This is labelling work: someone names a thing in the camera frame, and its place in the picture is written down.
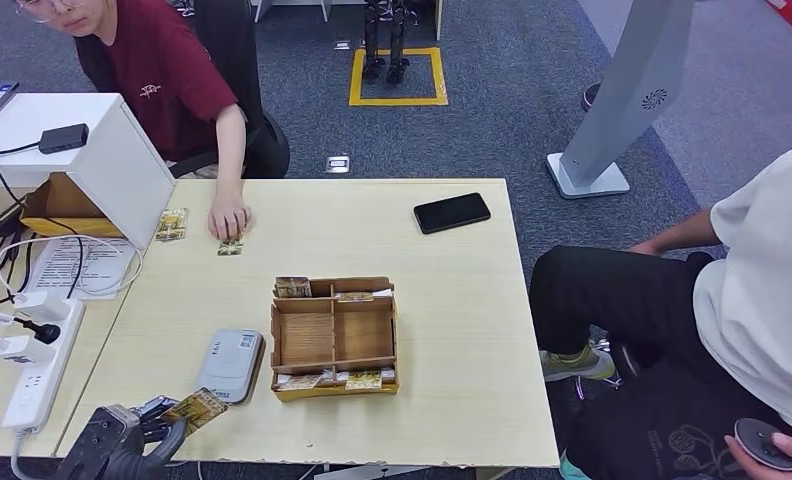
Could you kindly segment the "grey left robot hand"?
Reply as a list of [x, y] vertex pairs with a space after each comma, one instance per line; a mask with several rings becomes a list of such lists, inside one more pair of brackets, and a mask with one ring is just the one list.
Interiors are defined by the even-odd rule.
[[177, 403], [160, 395], [133, 407], [140, 423], [117, 445], [99, 479], [164, 479], [165, 467], [186, 439], [188, 420], [161, 415]]

